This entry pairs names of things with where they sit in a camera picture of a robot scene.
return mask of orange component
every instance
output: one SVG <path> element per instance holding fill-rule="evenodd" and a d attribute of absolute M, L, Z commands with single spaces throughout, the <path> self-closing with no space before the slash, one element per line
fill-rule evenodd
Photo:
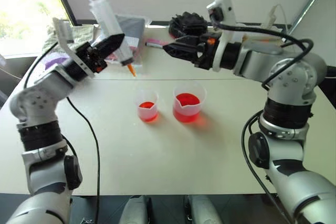
<path fill-rule="evenodd" d="M 135 74 L 135 69 L 133 68 L 133 66 L 131 64 L 128 64 L 127 65 L 128 69 L 130 70 L 130 72 L 132 73 L 132 75 L 134 77 L 136 77 L 136 74 Z"/>
<path fill-rule="evenodd" d="M 208 43 L 209 45 L 214 45 L 214 44 L 216 43 L 216 39 L 214 39 L 214 38 L 210 38 L 210 39 L 207 40 L 207 43 Z"/>

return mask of plastic beaker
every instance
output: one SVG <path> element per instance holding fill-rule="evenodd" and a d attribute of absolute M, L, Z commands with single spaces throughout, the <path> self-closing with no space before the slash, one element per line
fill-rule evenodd
<path fill-rule="evenodd" d="M 206 90 L 196 81 L 184 82 L 174 88 L 173 114 L 177 120 L 190 123 L 196 120 L 206 98 Z"/>
<path fill-rule="evenodd" d="M 142 121 L 151 122 L 157 117 L 158 98 L 158 94 L 150 89 L 141 89 L 136 92 L 134 103 Z"/>

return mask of plastic syringe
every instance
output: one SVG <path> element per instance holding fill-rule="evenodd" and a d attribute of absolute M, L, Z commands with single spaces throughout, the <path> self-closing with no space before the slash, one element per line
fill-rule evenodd
<path fill-rule="evenodd" d="M 98 24 L 101 27 L 101 35 L 103 38 L 108 38 L 111 35 L 122 34 L 121 27 L 115 17 L 115 14 L 107 0 L 89 0 L 90 11 L 93 13 Z M 115 51 L 118 56 L 118 61 L 127 66 L 130 72 L 135 77 L 135 70 L 131 63 L 134 61 L 133 53 L 130 49 L 126 39 L 122 41 L 119 49 Z"/>

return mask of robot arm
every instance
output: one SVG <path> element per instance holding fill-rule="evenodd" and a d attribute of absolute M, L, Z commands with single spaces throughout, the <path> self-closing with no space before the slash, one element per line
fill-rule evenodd
<path fill-rule="evenodd" d="M 55 108 L 79 81 L 103 70 L 107 66 L 104 59 L 124 39 L 124 34 L 112 35 L 94 47 L 85 43 L 73 53 L 66 45 L 71 40 L 66 24 L 57 19 L 54 23 L 59 44 L 71 58 L 10 101 L 11 111 L 20 121 L 17 128 L 25 148 L 22 157 L 31 194 L 13 213 L 10 224 L 68 223 L 70 196 L 82 177 L 77 157 L 66 155 L 67 143 L 61 135 Z"/>
<path fill-rule="evenodd" d="M 208 5 L 212 20 L 232 26 L 230 0 Z M 264 82 L 297 55 L 265 42 L 231 42 L 231 33 L 185 36 L 163 49 L 172 57 L 188 60 L 209 70 L 230 69 L 237 76 Z M 287 213 L 297 223 L 334 223 L 336 187 L 323 176 L 306 170 L 304 146 L 309 128 L 314 88 L 326 76 L 327 66 L 318 55 L 308 53 L 300 61 L 271 79 L 260 132 L 249 138 L 249 157 L 263 168 Z"/>

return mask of white table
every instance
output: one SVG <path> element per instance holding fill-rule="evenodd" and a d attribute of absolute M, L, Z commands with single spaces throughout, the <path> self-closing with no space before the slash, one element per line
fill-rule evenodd
<path fill-rule="evenodd" d="M 146 36 L 168 39 L 163 28 L 147 29 Z M 208 92 L 195 124 L 182 124 L 172 114 L 173 87 L 184 79 L 197 79 Z M 158 92 L 156 123 L 143 123 L 137 117 L 133 94 L 138 87 Z M 335 184 L 336 112 L 318 88 L 316 93 L 304 165 Z M 260 83 L 235 77 L 228 70 L 195 69 L 161 49 L 145 48 L 143 69 L 136 79 L 127 69 L 110 66 L 95 79 L 83 81 L 70 97 L 91 121 L 100 143 L 102 195 L 263 192 L 240 148 L 244 123 L 266 101 Z M 83 174 L 74 194 L 94 195 L 97 158 L 91 132 L 67 101 L 61 101 L 56 112 Z M 7 102 L 0 111 L 0 193 L 28 193 L 16 123 Z M 257 173 L 265 176 L 259 168 Z"/>

